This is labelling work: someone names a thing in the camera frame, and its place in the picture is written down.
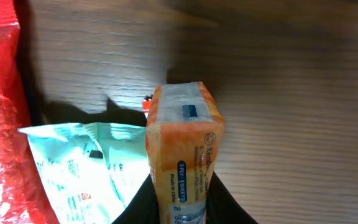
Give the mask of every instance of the plastic packaging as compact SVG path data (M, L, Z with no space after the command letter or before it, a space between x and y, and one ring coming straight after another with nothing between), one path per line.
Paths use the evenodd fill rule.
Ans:
M145 128L67 123L20 129L60 223L112 223L149 174Z
M223 132L223 118L201 82L157 87L146 150L160 223L205 223L206 196Z
M0 223L56 223L25 135L30 124L15 54L19 24L13 3L0 0Z

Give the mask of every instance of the orange packaging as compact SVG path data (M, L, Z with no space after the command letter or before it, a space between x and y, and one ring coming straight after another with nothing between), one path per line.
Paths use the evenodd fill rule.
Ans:
M223 132L223 118L202 82L157 87L146 150L161 224L206 222L206 195Z

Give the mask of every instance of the red plastic bag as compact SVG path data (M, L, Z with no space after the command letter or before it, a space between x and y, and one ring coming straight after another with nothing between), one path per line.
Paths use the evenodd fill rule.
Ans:
M19 36L11 0L0 0L0 223L58 223L27 138L30 125L15 54Z

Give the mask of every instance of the wood grain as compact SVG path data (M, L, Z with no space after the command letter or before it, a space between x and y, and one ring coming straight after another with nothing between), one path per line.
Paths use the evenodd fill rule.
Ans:
M358 223L355 1L31 0L17 11L33 112L141 125L156 85L202 81L226 121L216 173L250 215Z

